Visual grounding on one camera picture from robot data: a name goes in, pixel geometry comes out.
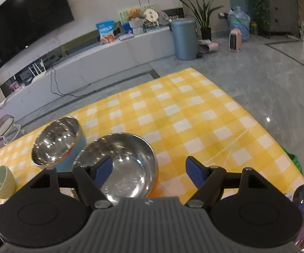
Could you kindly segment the orange steel bowl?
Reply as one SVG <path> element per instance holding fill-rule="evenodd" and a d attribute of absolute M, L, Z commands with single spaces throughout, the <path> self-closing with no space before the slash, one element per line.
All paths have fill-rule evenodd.
<path fill-rule="evenodd" d="M 146 140 L 129 133 L 108 134 L 82 150 L 73 166 L 93 166 L 106 156 L 111 157 L 113 170 L 100 190 L 112 204 L 121 198 L 143 198 L 151 193 L 158 177 L 158 163 Z"/>

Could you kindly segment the blue steel bowl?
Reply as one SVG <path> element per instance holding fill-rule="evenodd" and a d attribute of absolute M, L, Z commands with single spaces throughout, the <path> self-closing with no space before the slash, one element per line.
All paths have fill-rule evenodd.
<path fill-rule="evenodd" d="M 32 161 L 41 169 L 54 167 L 58 172 L 68 172 L 86 144 L 79 121 L 71 116 L 62 117 L 39 134 L 32 147 Z"/>

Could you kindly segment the green ceramic bowl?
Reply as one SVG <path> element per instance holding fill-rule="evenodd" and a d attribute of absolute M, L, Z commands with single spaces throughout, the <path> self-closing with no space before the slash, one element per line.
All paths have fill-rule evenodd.
<path fill-rule="evenodd" d="M 9 199 L 16 191 L 16 181 L 12 171 L 6 166 L 0 166 L 0 199 Z"/>

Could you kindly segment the yellow white checkered tablecloth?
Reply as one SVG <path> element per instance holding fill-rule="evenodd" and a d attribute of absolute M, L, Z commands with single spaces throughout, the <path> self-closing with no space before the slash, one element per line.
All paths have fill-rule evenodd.
<path fill-rule="evenodd" d="M 157 181 L 148 196 L 176 196 L 186 202 L 195 192 L 185 170 L 188 156 L 229 172 L 251 167 L 283 193 L 294 193 L 304 184 L 300 170 L 267 131 L 194 69 L 144 83 L 66 116 L 79 121 L 86 147 L 114 133 L 146 140 L 158 163 Z M 31 153 L 49 124 L 0 149 L 0 166 L 12 171 L 18 188 L 42 170 L 33 163 Z"/>

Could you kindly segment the white tv console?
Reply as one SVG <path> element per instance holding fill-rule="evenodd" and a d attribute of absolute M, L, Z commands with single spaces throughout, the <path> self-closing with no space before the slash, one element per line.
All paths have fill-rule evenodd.
<path fill-rule="evenodd" d="M 52 92 L 54 84 L 70 95 L 103 78 L 174 53 L 173 36 L 168 27 L 90 48 L 58 63 L 43 78 L 11 94 L 0 108 L 0 118 L 10 114 L 19 120 L 58 99 Z"/>

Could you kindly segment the white wifi router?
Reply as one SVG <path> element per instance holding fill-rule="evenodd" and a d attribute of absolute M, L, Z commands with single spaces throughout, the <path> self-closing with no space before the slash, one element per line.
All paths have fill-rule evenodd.
<path fill-rule="evenodd" d="M 30 70 L 32 74 L 32 81 L 35 82 L 41 78 L 43 78 L 47 74 L 47 70 L 42 59 L 35 61 L 34 63 L 28 66 L 28 70 Z"/>

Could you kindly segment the small pink heater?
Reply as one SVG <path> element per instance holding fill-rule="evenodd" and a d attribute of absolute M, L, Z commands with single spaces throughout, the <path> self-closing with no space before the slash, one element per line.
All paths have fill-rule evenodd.
<path fill-rule="evenodd" d="M 229 50 L 240 51 L 242 44 L 242 34 L 240 29 L 232 29 L 229 33 Z"/>

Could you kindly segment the grey blue trash bin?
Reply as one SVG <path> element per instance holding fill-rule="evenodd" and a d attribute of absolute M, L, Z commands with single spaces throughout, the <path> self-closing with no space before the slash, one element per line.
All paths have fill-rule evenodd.
<path fill-rule="evenodd" d="M 196 20 L 194 18 L 174 19 L 170 23 L 170 30 L 176 57 L 182 61 L 195 60 L 199 52 Z"/>

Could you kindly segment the blue snack bag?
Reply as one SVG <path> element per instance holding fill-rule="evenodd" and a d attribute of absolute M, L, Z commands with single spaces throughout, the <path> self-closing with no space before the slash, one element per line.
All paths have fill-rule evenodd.
<path fill-rule="evenodd" d="M 115 22 L 114 21 L 105 21 L 96 24 L 96 28 L 98 30 L 100 36 L 100 43 L 107 44 L 115 41 L 114 29 Z"/>

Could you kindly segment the blue water jug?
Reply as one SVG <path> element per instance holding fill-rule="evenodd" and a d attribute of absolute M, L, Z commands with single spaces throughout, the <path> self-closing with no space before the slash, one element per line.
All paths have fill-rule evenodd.
<path fill-rule="evenodd" d="M 230 30 L 239 29 L 241 32 L 242 42 L 250 40 L 250 16 L 244 12 L 240 6 L 235 6 L 228 13 L 227 21 Z"/>

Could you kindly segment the green potted floor plant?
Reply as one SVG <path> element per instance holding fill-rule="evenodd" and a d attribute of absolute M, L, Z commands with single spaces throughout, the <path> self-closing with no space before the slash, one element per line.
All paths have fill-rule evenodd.
<path fill-rule="evenodd" d="M 180 1 L 193 13 L 193 18 L 200 25 L 201 38 L 203 40 L 212 40 L 212 28 L 210 26 L 210 17 L 212 13 L 222 9 L 224 6 L 213 6 L 213 2 L 215 0 L 202 0 L 201 3 L 199 3 L 198 0 L 195 0 L 195 3 L 193 3 L 191 0 L 178 1 Z"/>

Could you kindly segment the brown teddy bear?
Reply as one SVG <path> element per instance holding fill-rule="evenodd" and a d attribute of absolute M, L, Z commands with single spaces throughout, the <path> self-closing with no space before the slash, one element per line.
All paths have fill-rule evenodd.
<path fill-rule="evenodd" d="M 139 21 L 141 19 L 141 10 L 139 8 L 132 8 L 127 11 L 127 20 L 129 22 Z"/>

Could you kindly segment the dark grey cabinet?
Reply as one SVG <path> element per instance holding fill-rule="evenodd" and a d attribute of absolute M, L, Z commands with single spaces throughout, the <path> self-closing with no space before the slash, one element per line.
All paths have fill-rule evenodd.
<path fill-rule="evenodd" d="M 268 11 L 264 21 L 258 21 L 261 34 L 270 37 L 274 33 L 297 35 L 299 30 L 298 0 L 264 0 Z"/>

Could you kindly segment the black wall television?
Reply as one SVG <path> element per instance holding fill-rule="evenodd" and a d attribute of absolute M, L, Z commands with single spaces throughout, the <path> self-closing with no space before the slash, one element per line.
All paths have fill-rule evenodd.
<path fill-rule="evenodd" d="M 0 68 L 73 20 L 67 0 L 7 0 L 0 6 Z"/>

